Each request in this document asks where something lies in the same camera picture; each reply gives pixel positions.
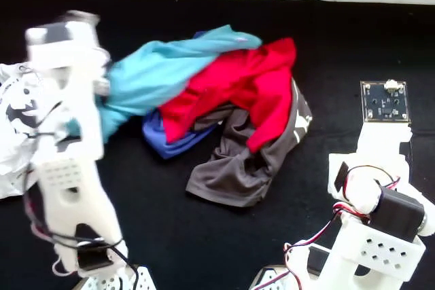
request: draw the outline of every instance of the circuit board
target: circuit board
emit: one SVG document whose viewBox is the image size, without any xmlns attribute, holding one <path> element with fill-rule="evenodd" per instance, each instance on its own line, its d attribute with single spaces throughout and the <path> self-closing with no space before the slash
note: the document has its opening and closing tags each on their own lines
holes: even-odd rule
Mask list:
<svg viewBox="0 0 435 290">
<path fill-rule="evenodd" d="M 365 122 L 411 122 L 405 81 L 362 81 Z"/>
</svg>

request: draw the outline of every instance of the light blue shirt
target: light blue shirt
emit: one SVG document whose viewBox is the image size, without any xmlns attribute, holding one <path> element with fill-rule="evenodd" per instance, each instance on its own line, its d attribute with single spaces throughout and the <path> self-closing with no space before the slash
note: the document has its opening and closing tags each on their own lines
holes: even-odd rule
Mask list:
<svg viewBox="0 0 435 290">
<path fill-rule="evenodd" d="M 235 32 L 230 25 L 196 39 L 146 43 L 108 72 L 110 96 L 105 105 L 97 103 L 104 142 L 130 117 L 143 116 L 183 92 L 189 79 L 220 54 L 256 49 L 261 43 L 258 37 Z M 69 129 L 78 135 L 77 125 L 70 124 Z"/>
</svg>

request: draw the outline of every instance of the clothing pile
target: clothing pile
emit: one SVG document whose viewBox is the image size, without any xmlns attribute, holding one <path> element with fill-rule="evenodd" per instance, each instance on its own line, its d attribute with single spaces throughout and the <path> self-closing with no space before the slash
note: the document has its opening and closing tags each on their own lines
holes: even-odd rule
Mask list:
<svg viewBox="0 0 435 290">
<path fill-rule="evenodd" d="M 145 140 L 168 159 L 223 124 L 220 146 L 208 162 L 193 169 L 186 190 L 221 204 L 254 205 L 265 197 L 286 154 L 312 120 L 292 78 L 295 60 L 292 39 L 262 45 L 257 37 L 230 26 L 183 41 L 149 42 L 106 74 L 110 95 L 96 101 L 103 139 L 107 142 L 130 117 L 142 116 Z M 32 100 L 25 103 L 21 110 L 29 111 Z M 0 114 L 9 126 L 17 119 L 28 120 Z M 68 129 L 70 135 L 79 134 L 73 122 Z M 28 141 L 22 129 L 14 132 L 22 143 Z M 0 156 L 0 176 L 12 172 L 1 169 L 4 162 Z"/>
</svg>

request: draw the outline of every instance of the cloth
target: cloth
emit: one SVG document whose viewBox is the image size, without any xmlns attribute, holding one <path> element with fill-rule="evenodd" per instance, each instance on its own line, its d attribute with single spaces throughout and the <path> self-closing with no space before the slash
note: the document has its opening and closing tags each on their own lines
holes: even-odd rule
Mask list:
<svg viewBox="0 0 435 290">
<path fill-rule="evenodd" d="M 7 71 L 11 76 L 0 86 L 0 198 L 22 195 L 23 178 L 35 141 L 29 137 L 36 127 L 33 90 L 17 77 L 21 64 L 6 66 L 0 67 L 2 73 Z M 35 173 L 31 173 L 28 186 L 35 182 Z"/>
<path fill-rule="evenodd" d="M 255 133 L 249 114 L 235 109 L 226 122 L 220 146 L 208 162 L 193 169 L 186 191 L 230 206 L 253 206 L 261 201 L 286 154 L 302 140 L 312 120 L 307 102 L 294 81 L 292 94 L 290 118 L 283 134 L 257 153 L 250 152 L 245 145 Z"/>
<path fill-rule="evenodd" d="M 191 148 L 197 144 L 201 139 L 206 137 L 218 124 L 216 122 L 208 128 L 198 132 L 187 132 L 184 137 L 174 143 L 168 144 L 166 142 L 166 135 L 164 134 L 163 121 L 158 110 L 147 114 L 143 118 L 143 136 L 157 153 L 164 159 L 172 158 L 178 154 Z"/>
<path fill-rule="evenodd" d="M 12 65 L 0 64 L 0 84 L 3 84 L 10 77 L 21 77 L 22 73 L 28 70 L 27 62 L 19 62 L 18 64 Z"/>
<path fill-rule="evenodd" d="M 107 142 L 129 117 L 143 116 L 177 96 L 193 75 L 220 54 L 255 49 L 260 45 L 257 37 L 234 32 L 229 25 L 210 30 L 196 39 L 145 44 L 108 71 L 109 98 L 104 105 L 97 101 L 104 141 Z M 69 130 L 72 135 L 79 134 L 77 124 L 71 123 Z"/>
<path fill-rule="evenodd" d="M 216 123 L 221 124 L 223 120 L 230 116 L 234 109 L 236 109 L 236 106 L 232 103 L 225 103 L 224 105 L 220 105 L 206 115 L 198 117 L 195 120 L 191 131 L 199 132 L 213 125 L 216 125 Z"/>
<path fill-rule="evenodd" d="M 249 111 L 256 131 L 247 146 L 258 151 L 285 129 L 295 60 L 290 38 L 221 55 L 195 75 L 183 93 L 160 107 L 168 143 L 182 138 L 197 117 L 230 101 Z"/>
</svg>

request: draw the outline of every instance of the red shirt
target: red shirt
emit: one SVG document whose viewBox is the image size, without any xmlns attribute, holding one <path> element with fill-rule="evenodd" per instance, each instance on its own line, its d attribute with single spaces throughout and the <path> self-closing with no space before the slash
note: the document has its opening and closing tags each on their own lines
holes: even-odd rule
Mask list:
<svg viewBox="0 0 435 290">
<path fill-rule="evenodd" d="M 296 48 L 290 38 L 219 56 L 180 95 L 160 107 L 167 142 L 182 138 L 196 118 L 230 101 L 249 111 L 256 131 L 247 146 L 253 153 L 258 151 L 281 136 L 287 125 L 295 60 Z"/>
</svg>

